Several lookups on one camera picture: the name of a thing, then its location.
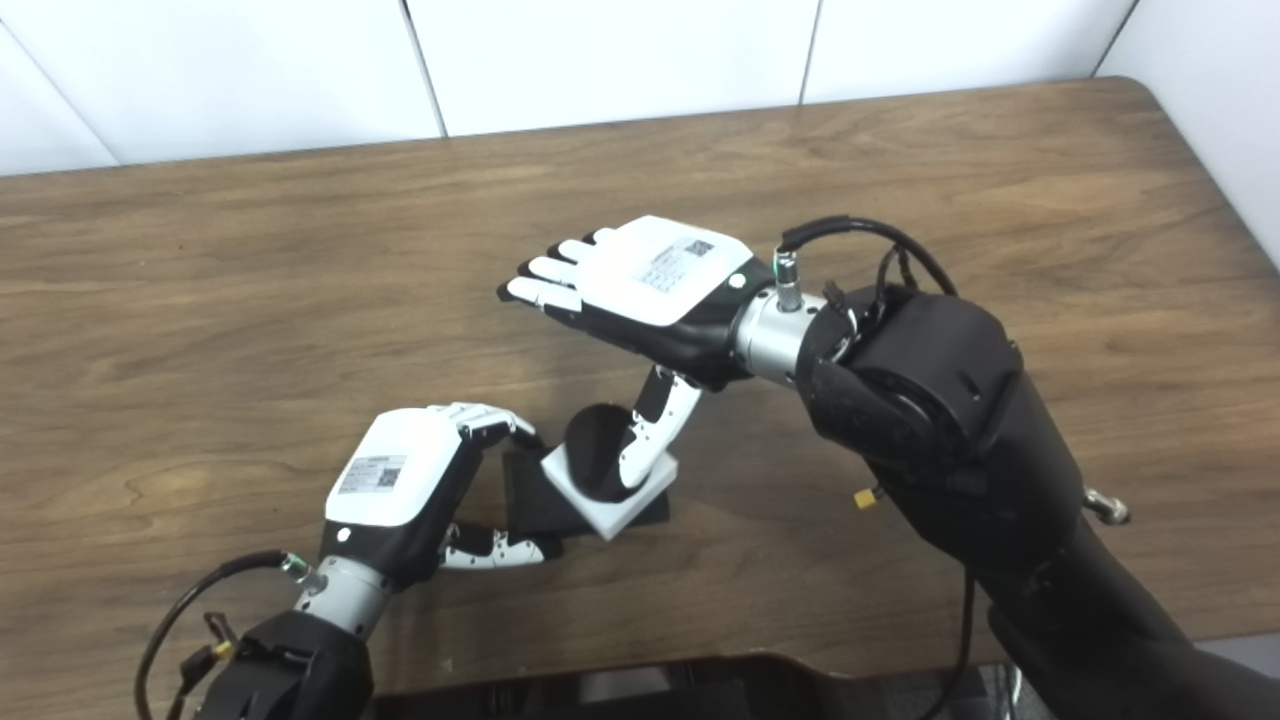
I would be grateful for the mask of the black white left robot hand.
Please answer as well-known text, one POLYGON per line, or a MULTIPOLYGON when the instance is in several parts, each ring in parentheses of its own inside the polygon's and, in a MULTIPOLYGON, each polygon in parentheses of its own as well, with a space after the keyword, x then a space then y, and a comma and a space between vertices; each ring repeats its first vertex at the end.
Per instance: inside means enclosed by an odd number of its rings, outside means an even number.
POLYGON ((561 557, 556 538, 454 519, 485 451, 504 439, 543 447, 532 424, 486 404, 379 414, 326 497, 321 559, 356 561, 404 591, 439 568, 518 568, 561 557))

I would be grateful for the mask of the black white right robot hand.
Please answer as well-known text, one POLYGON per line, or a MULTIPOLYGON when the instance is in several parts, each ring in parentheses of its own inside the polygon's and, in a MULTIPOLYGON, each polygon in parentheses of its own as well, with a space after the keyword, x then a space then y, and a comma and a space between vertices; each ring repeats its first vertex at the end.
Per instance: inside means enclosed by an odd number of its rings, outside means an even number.
POLYGON ((613 448, 581 470, 584 492, 634 495, 684 428, 700 395, 745 380, 735 334, 772 270, 740 240, 660 217, 641 217, 566 240, 522 263, 497 288, 562 325, 646 357, 653 368, 613 448))

